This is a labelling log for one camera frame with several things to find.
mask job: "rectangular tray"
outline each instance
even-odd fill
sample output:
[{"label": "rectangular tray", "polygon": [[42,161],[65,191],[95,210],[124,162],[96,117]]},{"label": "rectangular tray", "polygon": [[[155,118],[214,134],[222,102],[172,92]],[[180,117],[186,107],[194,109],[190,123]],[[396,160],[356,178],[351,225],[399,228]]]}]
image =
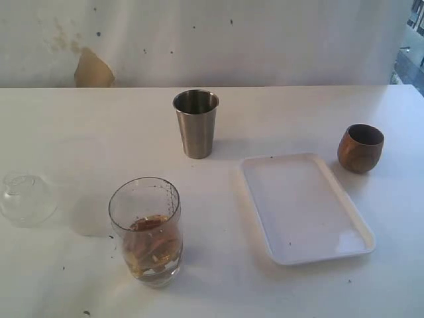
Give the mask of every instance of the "rectangular tray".
[{"label": "rectangular tray", "polygon": [[240,165],[271,258],[303,264],[372,252],[374,233],[316,154],[244,159]]}]

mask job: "clear glass bowl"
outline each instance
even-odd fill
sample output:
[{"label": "clear glass bowl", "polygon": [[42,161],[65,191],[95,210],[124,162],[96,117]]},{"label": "clear glass bowl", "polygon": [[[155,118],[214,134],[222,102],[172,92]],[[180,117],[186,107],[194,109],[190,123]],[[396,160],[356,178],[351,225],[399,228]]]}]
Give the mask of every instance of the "clear glass bowl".
[{"label": "clear glass bowl", "polygon": [[0,212],[16,227],[32,227],[56,210],[47,183],[38,176],[10,172],[3,179]]}]

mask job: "white wall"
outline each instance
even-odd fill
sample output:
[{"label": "white wall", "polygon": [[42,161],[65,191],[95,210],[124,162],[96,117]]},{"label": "white wall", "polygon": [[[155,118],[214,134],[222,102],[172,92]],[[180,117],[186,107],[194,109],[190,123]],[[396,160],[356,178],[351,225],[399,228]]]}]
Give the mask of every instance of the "white wall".
[{"label": "white wall", "polygon": [[72,87],[84,46],[117,86],[387,83],[411,2],[0,0],[0,87]]}]

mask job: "brown liquid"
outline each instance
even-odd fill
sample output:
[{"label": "brown liquid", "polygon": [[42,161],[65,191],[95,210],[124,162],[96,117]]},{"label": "brown liquid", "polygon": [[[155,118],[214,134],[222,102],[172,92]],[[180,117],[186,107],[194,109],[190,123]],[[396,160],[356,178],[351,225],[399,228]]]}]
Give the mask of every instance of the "brown liquid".
[{"label": "brown liquid", "polygon": [[123,241],[123,254],[134,277],[150,281],[170,275],[178,267],[182,240],[176,224],[167,216],[153,215],[134,222]]}]

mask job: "drinking glass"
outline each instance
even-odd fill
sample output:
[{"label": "drinking glass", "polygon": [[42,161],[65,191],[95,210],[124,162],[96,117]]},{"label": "drinking glass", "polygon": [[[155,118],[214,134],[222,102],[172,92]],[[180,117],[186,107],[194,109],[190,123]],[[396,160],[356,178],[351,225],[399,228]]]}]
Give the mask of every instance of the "drinking glass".
[{"label": "drinking glass", "polygon": [[109,215],[131,274],[151,287],[168,284],[180,270],[183,248],[177,189],[155,177],[129,181],[113,194]]}]

